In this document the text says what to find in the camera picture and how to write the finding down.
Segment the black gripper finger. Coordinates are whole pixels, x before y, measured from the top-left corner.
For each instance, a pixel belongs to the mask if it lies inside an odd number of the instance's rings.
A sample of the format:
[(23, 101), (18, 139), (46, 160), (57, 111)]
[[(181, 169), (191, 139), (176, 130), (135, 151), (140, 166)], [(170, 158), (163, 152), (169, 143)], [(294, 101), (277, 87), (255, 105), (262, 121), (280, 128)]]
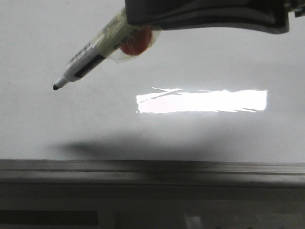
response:
[(281, 0), (127, 0), (127, 21), (162, 30), (239, 28), (270, 34), (289, 32)]

